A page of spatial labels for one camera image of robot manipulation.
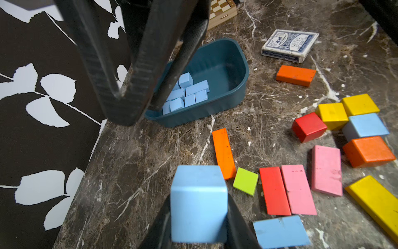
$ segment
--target orange wooden block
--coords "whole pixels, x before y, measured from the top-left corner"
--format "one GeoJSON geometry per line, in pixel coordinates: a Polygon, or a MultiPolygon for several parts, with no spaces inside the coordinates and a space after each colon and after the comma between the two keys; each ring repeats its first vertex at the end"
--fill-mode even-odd
{"type": "Polygon", "coordinates": [[[214,148],[216,150],[217,163],[221,169],[225,180],[231,179],[236,175],[234,157],[232,156],[226,129],[213,131],[214,148]]]}
{"type": "Polygon", "coordinates": [[[316,70],[283,65],[276,75],[276,80],[308,87],[315,73],[316,70]]]}
{"type": "Polygon", "coordinates": [[[353,139],[343,150],[353,168],[381,166],[396,159],[381,137],[353,139]]]}

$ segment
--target green wooden block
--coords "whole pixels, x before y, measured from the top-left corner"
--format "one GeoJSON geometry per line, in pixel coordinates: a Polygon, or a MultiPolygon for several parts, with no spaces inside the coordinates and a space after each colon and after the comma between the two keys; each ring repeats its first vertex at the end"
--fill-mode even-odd
{"type": "Polygon", "coordinates": [[[256,190],[257,180],[258,174],[238,168],[235,176],[234,188],[253,196],[256,190]]]}

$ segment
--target yellow wooden block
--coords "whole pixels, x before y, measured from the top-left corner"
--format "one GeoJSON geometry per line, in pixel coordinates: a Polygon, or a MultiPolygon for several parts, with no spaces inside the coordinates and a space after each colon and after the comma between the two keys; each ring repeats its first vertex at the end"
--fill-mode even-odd
{"type": "Polygon", "coordinates": [[[380,109],[367,93],[343,98],[341,102],[348,116],[380,112],[380,109]]]}
{"type": "Polygon", "coordinates": [[[372,176],[367,176],[345,190],[398,243],[398,199],[372,176]]]}
{"type": "Polygon", "coordinates": [[[320,104],[315,113],[322,119],[329,130],[340,130],[348,122],[342,103],[320,104]]]}

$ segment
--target deck of cards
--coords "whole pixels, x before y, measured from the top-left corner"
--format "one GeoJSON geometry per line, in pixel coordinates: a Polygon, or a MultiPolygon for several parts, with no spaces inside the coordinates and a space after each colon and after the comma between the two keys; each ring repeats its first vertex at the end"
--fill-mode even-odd
{"type": "Polygon", "coordinates": [[[277,29],[264,44],[261,54],[302,63],[319,33],[277,29]]]}

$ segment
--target pink wooden block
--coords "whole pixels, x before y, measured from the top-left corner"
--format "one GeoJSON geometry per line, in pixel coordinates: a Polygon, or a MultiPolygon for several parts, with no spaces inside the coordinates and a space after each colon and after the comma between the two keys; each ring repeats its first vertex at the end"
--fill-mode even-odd
{"type": "Polygon", "coordinates": [[[316,145],[312,149],[311,188],[333,196],[343,195],[340,149],[316,145]]]}
{"type": "Polygon", "coordinates": [[[282,165],[282,175],[292,214],[317,215],[304,167],[282,165]]]}

